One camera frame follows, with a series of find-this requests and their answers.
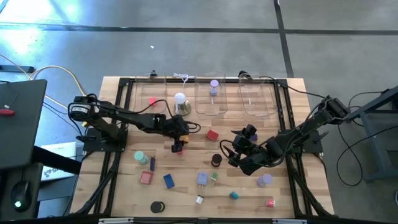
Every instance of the computer mouse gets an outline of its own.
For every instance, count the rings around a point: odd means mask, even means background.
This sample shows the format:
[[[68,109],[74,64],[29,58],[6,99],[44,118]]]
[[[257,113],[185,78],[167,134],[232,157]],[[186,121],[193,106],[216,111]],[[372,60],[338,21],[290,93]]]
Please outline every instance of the computer mouse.
[[[30,183],[26,180],[21,180],[16,183],[11,190],[12,207],[17,212],[26,211],[32,203],[30,194]]]

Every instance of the gray floor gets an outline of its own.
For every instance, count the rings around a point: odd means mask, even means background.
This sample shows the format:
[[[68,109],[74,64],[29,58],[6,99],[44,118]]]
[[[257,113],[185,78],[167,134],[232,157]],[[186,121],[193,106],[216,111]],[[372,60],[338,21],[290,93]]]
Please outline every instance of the gray floor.
[[[0,22],[113,27],[278,28],[271,0],[34,2],[9,0],[0,14]],[[280,0],[280,7],[286,29],[398,29],[397,1]],[[304,78],[310,92],[338,97],[348,103],[356,93],[385,90],[398,84],[396,35],[292,34],[286,38],[294,77]],[[166,74],[219,70],[235,77],[240,70],[247,70],[273,77],[287,76],[279,34],[0,29],[0,43],[0,53],[20,65],[69,68],[88,93],[99,92],[105,75],[136,75],[153,69]],[[73,80],[60,70],[47,70],[39,76],[49,81],[47,94],[62,103],[67,104],[79,95]],[[0,73],[0,79],[13,81],[25,77]],[[376,95],[360,96],[353,104],[363,105],[373,97]],[[319,100],[311,96],[310,104],[315,106]],[[345,218],[398,222],[398,207],[394,200],[398,180],[344,186],[336,174],[336,160],[346,146],[336,126],[325,126],[322,130],[330,132],[323,139],[323,147],[336,214]],[[341,130],[349,144],[365,137],[364,131],[354,124],[342,125]],[[75,135],[71,127],[43,110],[36,145],[73,141]],[[363,164],[364,173],[373,172],[375,164],[367,142],[354,150]],[[340,170],[347,182],[355,182],[359,177],[359,167],[349,153],[342,159]],[[40,216],[60,215],[66,203],[62,200],[57,202],[59,206],[55,202],[43,203]],[[60,208],[58,212],[49,209],[54,206]]]

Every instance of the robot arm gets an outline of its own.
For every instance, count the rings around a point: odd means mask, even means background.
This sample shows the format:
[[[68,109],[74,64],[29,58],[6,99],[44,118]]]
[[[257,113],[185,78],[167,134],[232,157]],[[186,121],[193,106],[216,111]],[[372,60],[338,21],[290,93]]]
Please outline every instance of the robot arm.
[[[292,147],[302,146],[310,133],[326,124],[341,124],[350,113],[350,110],[339,99],[329,96],[317,108],[314,116],[306,119],[296,128],[271,137],[260,145],[249,140],[257,131],[253,125],[249,124],[242,131],[233,131],[237,134],[232,143],[234,151],[225,146],[221,146],[221,150],[226,149],[229,164],[239,166],[246,175],[251,175],[260,167],[275,167],[283,161]]]
[[[188,135],[189,123],[181,115],[167,119],[165,114],[137,112],[114,106],[108,101],[97,100],[93,95],[77,96],[70,104],[69,116],[75,121],[85,121],[101,132],[101,137],[107,142],[122,141],[122,130],[115,124],[106,122],[103,118],[112,118],[123,123],[133,124],[145,133],[154,133],[174,139],[172,152],[180,152],[184,144],[180,136]]]

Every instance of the transparent container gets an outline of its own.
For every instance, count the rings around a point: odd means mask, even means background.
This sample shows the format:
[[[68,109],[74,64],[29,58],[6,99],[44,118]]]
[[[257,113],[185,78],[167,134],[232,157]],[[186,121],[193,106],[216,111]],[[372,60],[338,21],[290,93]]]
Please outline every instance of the transparent container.
[[[225,74],[195,75],[195,110],[199,119],[221,119],[228,111]]]
[[[239,77],[239,90],[244,108],[245,120],[266,119],[277,112],[275,88],[271,79],[256,73]]]
[[[157,100],[166,100],[166,76],[157,74],[157,77],[150,77],[150,74],[136,76],[135,82],[135,104],[133,111],[141,111]],[[143,113],[162,113],[166,109],[165,102],[158,102],[145,110]]]

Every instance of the wooden tabletop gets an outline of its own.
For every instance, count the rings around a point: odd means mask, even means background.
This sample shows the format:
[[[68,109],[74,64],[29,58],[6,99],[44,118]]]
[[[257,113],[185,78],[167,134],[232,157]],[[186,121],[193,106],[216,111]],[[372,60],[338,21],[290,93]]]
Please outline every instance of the wooden tabletop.
[[[120,77],[104,77],[100,100],[115,102]],[[304,81],[301,78],[289,78],[288,84],[298,90],[305,91]],[[283,162],[275,168],[260,168],[251,176],[244,175],[239,168],[234,168],[223,161],[218,168],[211,166],[211,157],[215,153],[221,154],[219,141],[221,139],[234,139],[231,130],[240,130],[248,123],[255,125],[259,141],[263,142],[275,136],[280,129],[277,113],[265,119],[245,121],[243,119],[243,106],[238,93],[238,84],[226,84],[226,101],[228,111],[223,119],[199,119],[195,111],[195,84],[186,83],[184,93],[192,105],[192,112],[184,117],[187,121],[201,124],[201,131],[190,134],[190,142],[184,146],[183,155],[171,153],[170,146],[173,140],[156,134],[146,134],[133,125],[129,127],[129,138],[126,150],[122,154],[118,180],[114,194],[112,216],[129,217],[223,217],[223,218],[288,218],[294,217],[292,199],[290,196],[289,180],[287,178],[286,164]],[[140,107],[140,90],[134,87],[131,96],[130,110],[137,111]],[[174,94],[181,91],[181,83],[167,84],[167,101],[173,107]],[[305,94],[289,90],[296,124],[304,121],[310,107]],[[162,106],[153,110],[162,110]],[[205,135],[209,129],[220,134],[217,142],[209,141]],[[150,185],[140,184],[142,171],[149,171],[149,163],[142,166],[134,160],[134,153],[143,151],[148,157],[155,157],[155,172]],[[103,152],[94,152],[84,160],[71,212],[77,211],[89,199],[100,179]],[[321,162],[313,155],[303,155],[303,164],[307,184],[318,201],[326,210],[333,213],[328,184]],[[199,172],[212,172],[218,174],[218,180],[213,183],[208,180],[208,185],[200,189],[197,185]],[[167,189],[163,176],[171,174],[175,187]],[[273,183],[258,186],[256,180],[263,174],[271,174]],[[101,211],[104,209],[108,197],[108,187],[104,191]],[[229,197],[230,192],[236,192],[239,199]],[[300,208],[304,212],[302,193],[298,188]],[[197,195],[204,196],[201,205],[196,204]],[[266,207],[266,200],[275,200],[274,208]],[[150,205],[154,201],[165,203],[162,213],[152,213]]]

